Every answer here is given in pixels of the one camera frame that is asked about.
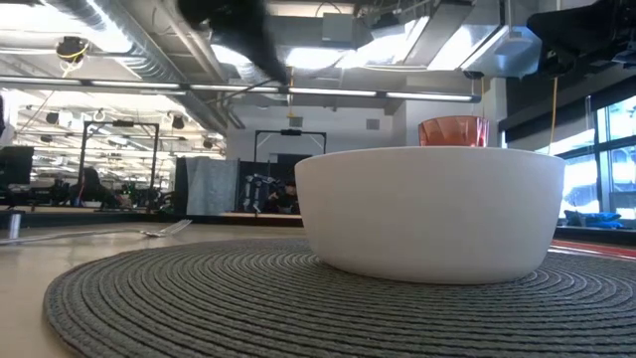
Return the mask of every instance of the vent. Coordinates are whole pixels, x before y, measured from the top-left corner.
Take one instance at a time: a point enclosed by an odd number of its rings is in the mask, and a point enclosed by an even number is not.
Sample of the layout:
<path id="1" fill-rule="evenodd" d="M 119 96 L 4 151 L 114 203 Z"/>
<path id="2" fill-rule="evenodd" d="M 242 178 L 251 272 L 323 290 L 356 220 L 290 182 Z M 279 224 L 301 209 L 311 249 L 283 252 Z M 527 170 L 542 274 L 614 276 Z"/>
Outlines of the vent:
<path id="1" fill-rule="evenodd" d="M 302 128 L 302 117 L 292 116 L 289 117 L 290 128 Z"/>
<path id="2" fill-rule="evenodd" d="M 367 119 L 367 130 L 380 130 L 380 120 Z"/>

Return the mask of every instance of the bowl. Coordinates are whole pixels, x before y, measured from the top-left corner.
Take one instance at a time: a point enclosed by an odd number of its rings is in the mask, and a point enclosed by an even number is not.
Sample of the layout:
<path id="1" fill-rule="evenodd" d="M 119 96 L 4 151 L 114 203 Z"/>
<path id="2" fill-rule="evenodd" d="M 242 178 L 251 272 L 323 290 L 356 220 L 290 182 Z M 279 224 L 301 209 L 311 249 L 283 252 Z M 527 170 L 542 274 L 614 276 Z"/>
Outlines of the bowl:
<path id="1" fill-rule="evenodd" d="M 528 151 L 432 146 L 327 154 L 295 170 L 307 237 L 325 263 L 472 284 L 539 267 L 557 225 L 564 167 Z"/>

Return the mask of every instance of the gray woven placemat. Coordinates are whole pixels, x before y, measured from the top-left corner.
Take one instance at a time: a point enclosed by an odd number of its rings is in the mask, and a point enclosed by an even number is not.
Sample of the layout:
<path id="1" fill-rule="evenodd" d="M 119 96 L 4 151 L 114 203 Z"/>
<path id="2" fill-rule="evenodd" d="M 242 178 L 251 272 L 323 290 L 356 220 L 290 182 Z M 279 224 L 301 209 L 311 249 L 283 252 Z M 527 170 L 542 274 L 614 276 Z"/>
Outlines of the gray woven placemat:
<path id="1" fill-rule="evenodd" d="M 143 250 L 74 268 L 44 306 L 77 353 L 144 357 L 636 356 L 636 264 L 549 254 L 513 282 L 396 282 L 300 240 Z"/>

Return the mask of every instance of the orange cup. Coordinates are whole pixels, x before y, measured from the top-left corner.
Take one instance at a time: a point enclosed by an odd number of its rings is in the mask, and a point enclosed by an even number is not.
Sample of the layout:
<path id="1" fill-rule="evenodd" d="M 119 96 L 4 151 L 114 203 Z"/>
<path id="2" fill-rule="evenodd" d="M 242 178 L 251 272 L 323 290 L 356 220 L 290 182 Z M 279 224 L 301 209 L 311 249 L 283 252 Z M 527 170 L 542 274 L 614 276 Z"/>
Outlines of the orange cup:
<path id="1" fill-rule="evenodd" d="M 474 115 L 451 115 L 425 120 L 419 125 L 419 145 L 485 147 L 488 120 Z"/>

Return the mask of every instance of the white bowl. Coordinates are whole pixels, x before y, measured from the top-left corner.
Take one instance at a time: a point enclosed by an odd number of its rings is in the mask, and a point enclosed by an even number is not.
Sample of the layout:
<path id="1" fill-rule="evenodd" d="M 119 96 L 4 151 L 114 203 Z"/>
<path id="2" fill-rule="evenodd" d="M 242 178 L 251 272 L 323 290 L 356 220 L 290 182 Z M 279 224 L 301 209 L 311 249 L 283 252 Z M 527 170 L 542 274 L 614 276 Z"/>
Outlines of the white bowl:
<path id="1" fill-rule="evenodd" d="M 513 149 L 382 148 L 305 159 L 296 181 L 311 249 L 327 264 L 390 279 L 488 283 L 542 263 L 564 167 Z"/>

